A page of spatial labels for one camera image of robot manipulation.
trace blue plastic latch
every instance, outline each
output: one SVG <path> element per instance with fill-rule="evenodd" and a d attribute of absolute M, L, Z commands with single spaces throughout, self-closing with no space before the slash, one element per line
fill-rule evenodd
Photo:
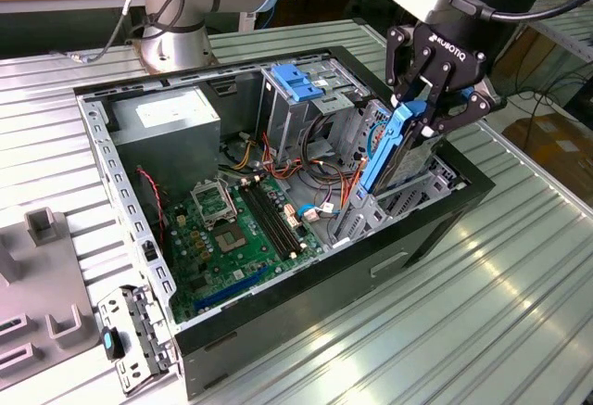
<path fill-rule="evenodd" d="M 402 128 L 405 122 L 420 117 L 425 110 L 425 101 L 410 101 L 397 106 L 391 119 L 385 126 L 385 134 L 381 138 L 377 150 L 374 152 L 374 155 L 360 177 L 361 190 L 367 194 L 372 193 L 372 189 L 378 181 L 379 176 L 385 170 L 385 166 L 389 163 L 389 159 L 391 159 L 394 151 L 404 139 Z"/>
<path fill-rule="evenodd" d="M 297 102 L 323 96 L 323 90 L 313 85 L 307 74 L 292 64 L 276 65 L 271 74 Z"/>
<path fill-rule="evenodd" d="M 113 345 L 113 344 L 111 343 L 111 335 L 109 335 L 109 334 L 105 334 L 105 335 L 103 336 L 103 344 L 105 345 L 105 348 L 106 348 L 106 349 L 110 349 L 110 348 L 111 348 L 111 345 Z"/>
<path fill-rule="evenodd" d="M 473 93 L 473 87 L 467 87 L 464 88 L 463 90 L 461 90 L 461 95 L 465 98 L 465 99 L 469 99 L 470 96 Z"/>

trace cardboard box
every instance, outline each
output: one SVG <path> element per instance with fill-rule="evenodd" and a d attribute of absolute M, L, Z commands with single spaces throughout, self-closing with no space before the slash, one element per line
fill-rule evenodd
<path fill-rule="evenodd" d="M 517 120 L 502 133 L 516 146 L 525 143 L 529 119 Z M 534 118 L 525 148 L 537 164 L 593 206 L 593 133 L 562 115 Z"/>

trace motherboard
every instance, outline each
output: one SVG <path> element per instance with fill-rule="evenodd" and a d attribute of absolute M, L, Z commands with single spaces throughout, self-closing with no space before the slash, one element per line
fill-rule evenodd
<path fill-rule="evenodd" d="M 198 190 L 199 196 L 195 190 L 165 209 L 170 228 L 164 253 L 177 284 L 170 304 L 177 323 L 323 252 L 273 179 L 249 186 L 211 184 L 221 184 L 221 190 L 211 185 Z M 211 215 L 228 206 L 225 196 L 235 217 L 212 223 Z"/>

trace ram slot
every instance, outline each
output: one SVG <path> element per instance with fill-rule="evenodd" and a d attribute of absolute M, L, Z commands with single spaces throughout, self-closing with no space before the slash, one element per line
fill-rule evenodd
<path fill-rule="evenodd" d="M 300 251 L 299 243 L 288 230 L 288 226 L 284 224 L 276 211 L 276 207 L 260 192 L 261 189 L 256 186 L 241 189 L 242 197 L 258 222 L 259 227 L 270 239 L 280 258 L 288 259 L 292 252 L 297 253 Z"/>

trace yellow wire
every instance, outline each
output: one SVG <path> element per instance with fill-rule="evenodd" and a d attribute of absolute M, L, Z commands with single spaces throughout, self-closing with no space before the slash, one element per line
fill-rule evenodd
<path fill-rule="evenodd" d="M 245 149 L 245 155 L 243 156 L 243 159 L 241 160 L 241 162 L 239 164 L 237 164 L 236 166 L 233 167 L 234 170 L 240 171 L 249 162 L 249 151 L 251 150 L 251 144 L 252 144 L 251 141 L 248 141 L 247 142 L 247 147 Z"/>

